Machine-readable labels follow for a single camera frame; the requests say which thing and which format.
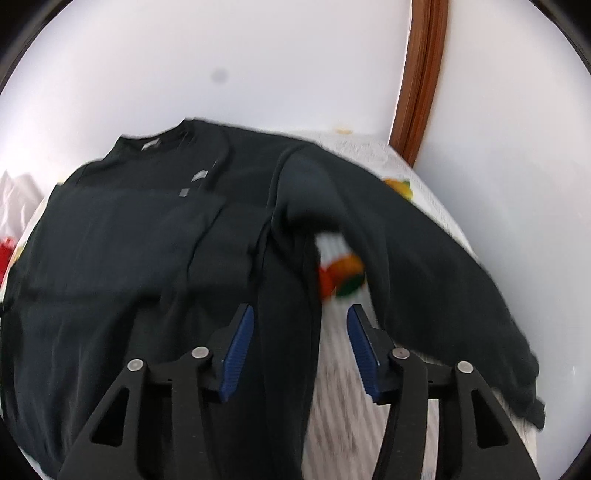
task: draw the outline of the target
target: white panel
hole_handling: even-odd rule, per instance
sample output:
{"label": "white panel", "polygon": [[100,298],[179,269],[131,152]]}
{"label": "white panel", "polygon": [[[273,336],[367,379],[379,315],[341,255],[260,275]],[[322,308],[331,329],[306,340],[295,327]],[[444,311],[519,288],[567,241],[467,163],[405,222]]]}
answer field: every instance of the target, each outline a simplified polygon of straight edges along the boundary
{"label": "white panel", "polygon": [[0,96],[0,166],[47,191],[185,116],[386,139],[409,21],[410,0],[74,0]]}
{"label": "white panel", "polygon": [[591,432],[591,76],[528,0],[452,0],[417,171],[491,271],[541,364],[538,467]]}

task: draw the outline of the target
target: clothing label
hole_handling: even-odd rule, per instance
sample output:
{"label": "clothing label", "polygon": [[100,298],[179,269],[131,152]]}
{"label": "clothing label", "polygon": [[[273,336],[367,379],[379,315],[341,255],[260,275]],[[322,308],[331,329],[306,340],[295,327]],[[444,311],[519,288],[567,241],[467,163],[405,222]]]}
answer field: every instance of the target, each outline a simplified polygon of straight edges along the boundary
{"label": "clothing label", "polygon": [[145,143],[144,146],[142,147],[142,151],[146,150],[147,148],[150,147],[157,147],[158,145],[160,145],[160,139],[156,138],[154,140],[150,140],[149,142]]}
{"label": "clothing label", "polygon": [[207,172],[208,170],[202,170],[202,171],[198,171],[194,176],[193,179],[191,181],[195,181],[195,180],[199,180],[199,179],[204,179],[205,177],[207,177]]}

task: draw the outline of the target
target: wall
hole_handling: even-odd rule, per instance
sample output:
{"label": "wall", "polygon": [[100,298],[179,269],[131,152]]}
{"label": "wall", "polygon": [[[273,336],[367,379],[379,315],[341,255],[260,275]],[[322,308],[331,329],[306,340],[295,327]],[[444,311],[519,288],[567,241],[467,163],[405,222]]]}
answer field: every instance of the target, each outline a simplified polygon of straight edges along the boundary
{"label": "wall", "polygon": [[543,479],[591,432],[591,76],[528,0],[452,0],[417,172],[538,354]]}
{"label": "wall", "polygon": [[75,0],[0,95],[0,171],[45,191],[185,116],[387,139],[410,0]]}

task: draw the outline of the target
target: brown wooden trim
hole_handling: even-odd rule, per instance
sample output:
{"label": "brown wooden trim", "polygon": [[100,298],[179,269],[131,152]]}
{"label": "brown wooden trim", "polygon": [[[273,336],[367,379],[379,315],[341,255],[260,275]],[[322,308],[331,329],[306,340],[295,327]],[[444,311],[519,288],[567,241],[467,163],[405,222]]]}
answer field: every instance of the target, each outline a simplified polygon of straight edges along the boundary
{"label": "brown wooden trim", "polygon": [[413,0],[407,57],[390,146],[413,166],[437,87],[449,0]]}

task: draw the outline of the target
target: metal pin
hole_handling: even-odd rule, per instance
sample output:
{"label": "metal pin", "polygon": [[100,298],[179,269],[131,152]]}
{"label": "metal pin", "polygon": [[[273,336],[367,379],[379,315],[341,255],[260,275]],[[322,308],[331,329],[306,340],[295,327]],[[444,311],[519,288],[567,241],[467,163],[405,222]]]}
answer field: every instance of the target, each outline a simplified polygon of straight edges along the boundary
{"label": "metal pin", "polygon": [[457,369],[462,372],[463,374],[471,374],[474,371],[474,367],[470,362],[459,362],[457,365]]}
{"label": "metal pin", "polygon": [[209,348],[206,346],[198,346],[191,350],[191,356],[193,358],[205,358],[209,355]]}
{"label": "metal pin", "polygon": [[138,370],[142,370],[143,366],[143,361],[141,361],[139,358],[134,358],[133,360],[130,360],[127,364],[127,370],[129,370],[130,372],[137,372]]}
{"label": "metal pin", "polygon": [[410,352],[408,350],[406,350],[405,348],[398,347],[398,348],[392,349],[392,355],[394,356],[394,358],[404,360],[410,356]]}

